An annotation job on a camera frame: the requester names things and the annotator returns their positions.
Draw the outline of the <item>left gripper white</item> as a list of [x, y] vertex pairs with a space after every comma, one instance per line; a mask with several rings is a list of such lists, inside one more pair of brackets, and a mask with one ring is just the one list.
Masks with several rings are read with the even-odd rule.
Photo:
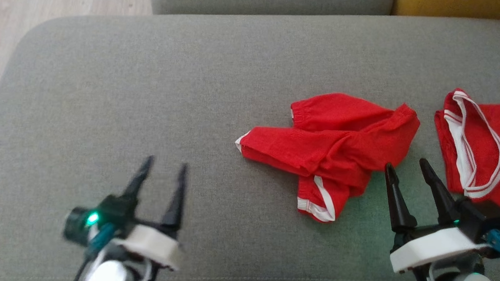
[[[138, 199], [142, 184], [148, 178], [154, 162], [154, 155], [145, 158], [121, 194], [122, 200], [132, 202]], [[177, 176], [177, 188], [160, 223], [137, 220], [127, 226], [126, 234], [116, 232], [113, 242], [124, 247], [129, 253], [153, 261], [161, 268], [181, 270], [185, 252], [177, 236], [185, 209], [187, 173], [188, 164], [183, 163]]]

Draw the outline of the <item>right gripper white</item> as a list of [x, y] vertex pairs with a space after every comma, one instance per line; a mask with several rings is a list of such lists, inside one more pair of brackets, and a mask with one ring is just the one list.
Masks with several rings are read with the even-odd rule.
[[[460, 219], [454, 196], [434, 172], [427, 159], [421, 158], [419, 167], [426, 184], [431, 189], [438, 212], [438, 224], [454, 224]], [[385, 181], [391, 230], [396, 233], [390, 253], [393, 272], [403, 273], [435, 261], [469, 252], [476, 252], [489, 259], [495, 257], [489, 244], [473, 242], [457, 227], [440, 229], [413, 240], [406, 240], [407, 232], [417, 226], [417, 221], [407, 208], [399, 188], [398, 176], [390, 162], [385, 165]]]

